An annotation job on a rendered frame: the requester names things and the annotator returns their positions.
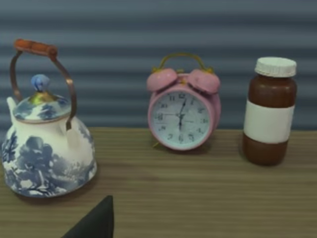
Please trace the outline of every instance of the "blank white label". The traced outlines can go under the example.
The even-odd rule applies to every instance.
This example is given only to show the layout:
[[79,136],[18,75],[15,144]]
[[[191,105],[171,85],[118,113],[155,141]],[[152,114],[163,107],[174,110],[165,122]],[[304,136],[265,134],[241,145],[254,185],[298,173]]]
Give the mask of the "blank white label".
[[245,135],[262,143],[277,144],[287,141],[291,132],[294,107],[267,108],[248,100],[244,120]]

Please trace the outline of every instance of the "gray blue background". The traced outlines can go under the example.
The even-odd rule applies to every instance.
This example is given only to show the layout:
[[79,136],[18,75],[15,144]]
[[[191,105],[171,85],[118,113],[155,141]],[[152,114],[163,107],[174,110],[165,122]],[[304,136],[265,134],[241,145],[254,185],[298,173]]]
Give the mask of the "gray blue background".
[[[152,66],[172,52],[198,54],[221,79],[220,128],[242,128],[249,80],[257,58],[297,61],[294,129],[317,129],[316,0],[3,0],[0,5],[0,132],[10,126],[9,63],[16,38],[54,44],[78,95],[88,126],[146,127]],[[191,70],[192,59],[168,66]],[[23,96],[32,75],[44,73],[51,91],[67,96],[53,64],[23,54],[17,76]]]

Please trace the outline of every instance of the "blue knob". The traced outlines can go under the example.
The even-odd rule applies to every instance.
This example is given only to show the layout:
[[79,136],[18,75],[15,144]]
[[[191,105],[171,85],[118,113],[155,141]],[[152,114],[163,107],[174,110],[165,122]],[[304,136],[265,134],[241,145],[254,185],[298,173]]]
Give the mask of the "blue knob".
[[31,84],[36,91],[44,92],[49,87],[50,79],[44,74],[37,74],[32,77]]

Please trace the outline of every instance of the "wooden handle grip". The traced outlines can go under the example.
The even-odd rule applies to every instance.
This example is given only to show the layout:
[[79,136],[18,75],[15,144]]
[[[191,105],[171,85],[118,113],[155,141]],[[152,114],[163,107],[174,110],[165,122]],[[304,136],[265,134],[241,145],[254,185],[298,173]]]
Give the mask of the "wooden handle grip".
[[34,55],[48,56],[52,60],[57,57],[57,47],[53,45],[47,45],[35,41],[28,41],[23,39],[17,39],[14,42],[14,47],[18,51],[28,52]]

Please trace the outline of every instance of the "white cap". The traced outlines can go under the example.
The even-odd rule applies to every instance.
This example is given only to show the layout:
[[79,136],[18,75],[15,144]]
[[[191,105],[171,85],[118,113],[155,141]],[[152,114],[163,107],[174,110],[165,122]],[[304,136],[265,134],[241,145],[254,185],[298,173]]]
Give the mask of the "white cap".
[[255,72],[264,76],[286,78],[296,74],[296,62],[278,57],[259,58]]

